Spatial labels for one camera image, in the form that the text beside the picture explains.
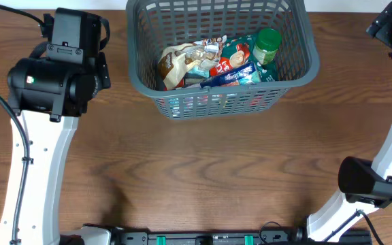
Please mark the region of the beige paper snack bag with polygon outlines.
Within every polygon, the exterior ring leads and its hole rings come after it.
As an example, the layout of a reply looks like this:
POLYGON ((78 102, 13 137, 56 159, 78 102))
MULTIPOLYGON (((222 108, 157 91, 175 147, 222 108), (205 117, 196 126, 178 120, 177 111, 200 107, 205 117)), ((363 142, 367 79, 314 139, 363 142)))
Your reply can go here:
POLYGON ((178 46, 166 47, 157 63, 157 71, 163 81, 164 91, 174 87, 194 66, 211 69, 218 64, 227 36, 202 39, 178 46))

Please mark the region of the light green packet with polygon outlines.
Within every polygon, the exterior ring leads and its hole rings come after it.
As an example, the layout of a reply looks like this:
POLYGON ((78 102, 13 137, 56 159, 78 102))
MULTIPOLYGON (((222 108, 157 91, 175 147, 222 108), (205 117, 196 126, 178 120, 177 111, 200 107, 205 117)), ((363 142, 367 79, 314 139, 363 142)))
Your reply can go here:
POLYGON ((201 78, 209 78, 210 77, 210 70, 196 65, 186 73, 186 76, 187 77, 196 76, 196 77, 201 77, 201 78))

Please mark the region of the green lid seasoning jar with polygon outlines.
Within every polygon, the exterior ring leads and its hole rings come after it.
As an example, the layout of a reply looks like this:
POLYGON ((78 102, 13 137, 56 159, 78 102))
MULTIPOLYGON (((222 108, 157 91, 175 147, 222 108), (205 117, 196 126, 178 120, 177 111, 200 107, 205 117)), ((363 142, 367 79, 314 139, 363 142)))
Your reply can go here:
POLYGON ((275 29, 262 29, 258 32, 253 48, 253 56, 261 65, 271 63, 282 42, 281 34, 275 29))

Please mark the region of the colourful tissue pack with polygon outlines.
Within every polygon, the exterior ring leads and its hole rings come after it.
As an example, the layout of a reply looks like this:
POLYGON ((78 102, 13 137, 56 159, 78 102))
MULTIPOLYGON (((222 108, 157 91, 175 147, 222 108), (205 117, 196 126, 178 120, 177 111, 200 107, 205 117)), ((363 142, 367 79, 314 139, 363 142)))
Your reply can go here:
POLYGON ((217 87, 217 86, 237 86, 256 84, 261 82, 261 78, 255 67, 254 63, 246 63, 241 67, 229 70, 221 75, 214 76, 200 82, 201 88, 206 86, 217 87))

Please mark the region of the green Nescafe coffee pouch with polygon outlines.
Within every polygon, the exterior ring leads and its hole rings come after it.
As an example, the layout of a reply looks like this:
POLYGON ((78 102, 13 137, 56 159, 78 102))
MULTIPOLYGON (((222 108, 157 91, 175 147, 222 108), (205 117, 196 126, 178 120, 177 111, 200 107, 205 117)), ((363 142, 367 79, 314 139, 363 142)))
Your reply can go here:
POLYGON ((260 81, 277 81, 278 72, 274 58, 278 50, 260 48, 257 45, 258 37, 258 33, 253 33, 235 39, 228 39, 223 46, 220 61, 209 71, 210 77, 221 75, 247 63, 253 63, 257 68, 260 81))

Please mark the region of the orange snack bar packet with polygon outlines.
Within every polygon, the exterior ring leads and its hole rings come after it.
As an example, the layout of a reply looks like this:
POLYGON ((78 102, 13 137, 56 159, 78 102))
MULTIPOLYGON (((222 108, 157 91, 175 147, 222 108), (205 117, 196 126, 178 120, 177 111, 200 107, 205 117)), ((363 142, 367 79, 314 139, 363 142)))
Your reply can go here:
POLYGON ((198 84, 200 84, 204 80, 205 78, 183 78, 174 88, 182 89, 182 88, 198 86, 198 84))

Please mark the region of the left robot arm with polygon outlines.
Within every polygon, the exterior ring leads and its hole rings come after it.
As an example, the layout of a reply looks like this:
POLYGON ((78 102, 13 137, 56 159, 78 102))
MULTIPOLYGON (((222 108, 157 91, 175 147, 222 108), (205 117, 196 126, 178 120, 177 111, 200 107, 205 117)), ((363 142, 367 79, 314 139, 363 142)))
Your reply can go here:
POLYGON ((97 93, 111 86, 103 49, 107 19, 58 8, 46 14, 44 41, 7 75, 2 100, 12 124, 12 162, 0 222, 0 244, 111 244, 95 225, 61 232, 59 200, 69 146, 97 93))

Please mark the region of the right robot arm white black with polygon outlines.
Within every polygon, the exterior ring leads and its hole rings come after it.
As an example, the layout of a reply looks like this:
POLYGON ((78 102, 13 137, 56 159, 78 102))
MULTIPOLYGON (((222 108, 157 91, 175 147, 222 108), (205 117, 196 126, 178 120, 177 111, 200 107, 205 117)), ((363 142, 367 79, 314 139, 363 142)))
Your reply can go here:
MULTIPOLYGON (((392 1, 367 28, 367 34, 391 49, 392 1)), ((361 218, 392 203, 392 125, 373 160, 346 157, 338 172, 338 189, 317 212, 309 215, 306 228, 296 233, 300 242, 335 244, 361 218)))

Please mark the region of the grey plastic basket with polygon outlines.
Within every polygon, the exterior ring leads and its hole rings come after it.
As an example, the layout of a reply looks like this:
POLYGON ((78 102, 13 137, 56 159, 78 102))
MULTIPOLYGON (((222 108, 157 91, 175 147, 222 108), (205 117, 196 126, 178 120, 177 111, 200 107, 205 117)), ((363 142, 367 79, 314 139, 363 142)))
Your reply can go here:
POLYGON ((135 0, 127 2, 126 11, 131 83, 170 119, 264 111, 290 88, 312 81, 319 71, 319 54, 303 1, 135 0), (240 37, 264 28, 275 29, 281 35, 274 57, 274 81, 164 89, 157 63, 166 47, 207 37, 240 37))

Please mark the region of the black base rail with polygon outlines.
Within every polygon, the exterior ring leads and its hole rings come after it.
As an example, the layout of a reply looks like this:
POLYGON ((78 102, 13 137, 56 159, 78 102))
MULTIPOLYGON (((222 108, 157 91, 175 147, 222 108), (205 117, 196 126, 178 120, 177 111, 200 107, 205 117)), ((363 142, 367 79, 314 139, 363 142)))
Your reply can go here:
POLYGON ((285 229, 269 229, 261 233, 147 233, 121 230, 112 243, 120 245, 316 244, 308 238, 295 240, 285 229))

